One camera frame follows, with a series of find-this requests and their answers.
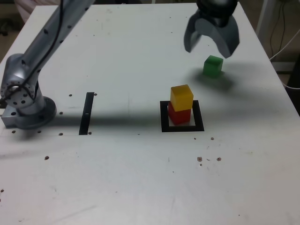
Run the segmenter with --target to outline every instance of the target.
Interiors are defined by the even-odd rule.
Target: black tape strip
[[[81,117],[79,135],[88,135],[93,100],[94,100],[94,92],[87,92],[85,97],[83,113]]]

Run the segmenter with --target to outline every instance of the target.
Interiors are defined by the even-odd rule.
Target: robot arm
[[[0,87],[1,101],[7,101],[1,117],[7,128],[38,128],[54,118],[56,106],[42,95],[39,72],[93,2],[61,0],[26,52],[8,58]],[[239,44],[238,27],[232,17],[237,0],[197,0],[197,5],[199,10],[187,25],[185,49],[191,52],[200,36],[206,35],[216,42],[224,57],[231,56]]]
[[[209,36],[219,52],[230,57],[240,43],[238,25],[232,16],[237,0],[197,0],[198,10],[188,21],[184,35],[187,52],[197,44],[201,35]]]
[[[37,128],[56,114],[55,103],[42,95],[38,75],[94,0],[61,2],[26,52],[10,56],[6,62],[0,93],[7,101],[2,115],[7,128]]]

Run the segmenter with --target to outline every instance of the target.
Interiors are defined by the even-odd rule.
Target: black square outline
[[[194,126],[169,126],[168,104],[170,101],[160,101],[161,132],[194,132],[204,131],[198,100],[193,101]]]

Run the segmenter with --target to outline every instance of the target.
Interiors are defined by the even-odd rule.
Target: yellow cube
[[[191,109],[193,98],[194,95],[187,84],[171,87],[171,103],[175,112]]]

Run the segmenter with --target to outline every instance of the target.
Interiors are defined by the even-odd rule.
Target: cube
[[[187,84],[171,87],[171,103],[175,112],[191,109],[193,98],[194,95]]]
[[[204,63],[203,74],[210,78],[218,78],[221,75],[223,59],[211,55]]]
[[[191,109],[176,112],[171,102],[168,105],[168,114],[174,125],[187,123],[191,119]]]

